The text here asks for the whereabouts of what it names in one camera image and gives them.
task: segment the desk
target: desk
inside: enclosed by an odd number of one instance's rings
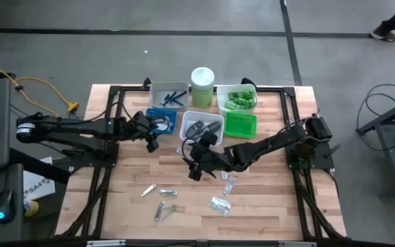
[[[110,85],[94,84],[91,89],[85,119],[100,114],[106,105]],[[300,117],[316,112],[315,96],[310,86],[296,87]],[[147,92],[127,92],[125,107],[131,115],[149,108]],[[259,93],[259,106],[255,140],[224,136],[218,147],[246,141],[258,141],[281,129],[283,116],[280,98],[272,93]],[[194,107],[188,110],[199,110]],[[199,110],[218,113],[214,97],[210,108]],[[178,113],[178,125],[173,135],[159,137],[160,147],[147,153],[145,141],[120,143],[117,166],[112,171],[108,200],[101,232],[103,239],[227,239],[227,240],[292,240],[302,239],[298,217],[294,182],[287,169],[284,149],[267,154],[242,173],[230,173],[237,177],[236,185],[228,197],[222,191],[226,181],[220,173],[214,179],[202,175],[200,182],[188,178],[189,168],[176,152],[182,140],[179,138],[183,113]],[[69,179],[60,213],[56,234],[64,232],[84,208],[91,184],[92,168],[82,168]],[[313,185],[318,207],[335,229],[345,235],[336,188],[327,173],[312,171]],[[140,193],[151,184],[158,187],[150,194]],[[161,197],[160,188],[178,189],[177,197]],[[232,202],[230,215],[224,217],[208,207],[213,196]],[[166,208],[177,204],[174,213],[162,222],[154,222],[160,201]],[[313,232],[310,211],[307,210],[309,229]]]
[[[7,176],[7,189],[14,192],[15,216],[9,224],[0,224],[0,242],[24,239],[24,204],[23,204],[23,166],[21,164],[9,165],[0,169],[0,192],[4,190]]]

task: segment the green container lid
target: green container lid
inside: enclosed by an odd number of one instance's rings
[[[257,116],[227,112],[225,134],[234,137],[255,138],[257,135]]]

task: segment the person's leg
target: person's leg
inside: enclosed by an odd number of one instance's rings
[[[372,33],[371,36],[376,39],[385,41],[395,41],[395,15],[387,21],[382,21],[382,24],[378,26]]]

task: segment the yellow cable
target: yellow cable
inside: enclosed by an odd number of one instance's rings
[[[16,79],[15,82],[19,82],[20,80],[36,80],[36,81],[38,81],[38,82],[43,82],[43,83],[47,84],[48,86],[50,86],[50,87],[59,95],[59,97],[60,97],[65,103],[67,103],[68,105],[70,104],[70,102],[69,102],[68,100],[66,100],[66,99],[62,96],[62,94],[61,94],[51,83],[49,83],[49,82],[47,82],[47,81],[45,81],[45,80],[42,80],[42,79],[40,79],[40,78],[19,78],[19,79]]]
[[[19,84],[18,84],[15,80],[13,80],[13,78],[11,78],[11,77],[10,77],[6,72],[4,72],[2,69],[0,69],[0,72],[1,72],[2,74],[4,74],[4,75],[11,81],[11,83],[13,83],[15,86],[19,86]],[[33,102],[32,100],[30,100],[30,99],[26,96],[26,94],[24,93],[24,91],[22,91],[22,90],[19,90],[19,91],[22,93],[22,95],[24,96],[24,98],[25,98],[29,103],[31,103],[31,104],[33,104],[33,105],[35,105],[35,106],[37,106],[37,107],[40,107],[40,108],[42,108],[42,109],[44,109],[44,110],[47,110],[47,111],[51,112],[52,114],[54,114],[55,116],[59,117],[59,115],[58,115],[57,113],[55,113],[53,110],[50,110],[50,109],[48,109],[47,107],[42,106],[42,105],[40,105],[40,104],[38,104],[38,103]]]

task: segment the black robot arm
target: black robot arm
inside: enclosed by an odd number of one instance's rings
[[[210,150],[217,136],[205,132],[198,143],[191,144],[190,156],[184,157],[189,165],[189,178],[199,181],[202,172],[215,177],[213,171],[243,172],[257,162],[264,154],[294,145],[294,152],[300,160],[310,160],[315,156],[315,147],[328,142],[332,134],[322,117],[308,117],[285,126],[272,137],[256,143],[240,143],[224,148],[223,153]]]
[[[129,121],[125,117],[82,121],[36,113],[18,119],[16,127],[16,138],[23,143],[53,141],[82,148],[87,152],[96,152],[105,149],[107,143],[145,139],[149,152],[158,148],[157,135],[153,131],[158,126],[154,119],[144,116],[141,111]],[[83,137],[80,134],[91,134],[93,137]]]

